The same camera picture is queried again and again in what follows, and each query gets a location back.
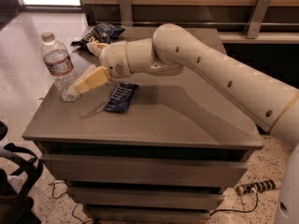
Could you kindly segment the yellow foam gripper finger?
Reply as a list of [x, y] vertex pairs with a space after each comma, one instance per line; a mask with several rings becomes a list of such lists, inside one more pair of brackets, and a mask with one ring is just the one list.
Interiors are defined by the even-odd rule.
[[105, 67], [96, 67], [93, 64], [69, 86], [67, 93], [73, 96], [80, 95], [106, 84], [109, 79], [110, 74]]
[[97, 58], [100, 57], [106, 47], [107, 43], [90, 42], [87, 44], [88, 50]]

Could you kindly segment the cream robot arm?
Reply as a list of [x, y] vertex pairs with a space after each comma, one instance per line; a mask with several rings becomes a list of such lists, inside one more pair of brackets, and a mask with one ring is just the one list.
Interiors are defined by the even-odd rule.
[[91, 43], [102, 66], [90, 66], [67, 92], [80, 95], [112, 77], [135, 73], [173, 76], [187, 67], [241, 109], [262, 129], [292, 149], [278, 197], [275, 224], [299, 222], [299, 90], [261, 73], [198, 40], [184, 28], [167, 23], [153, 37]]

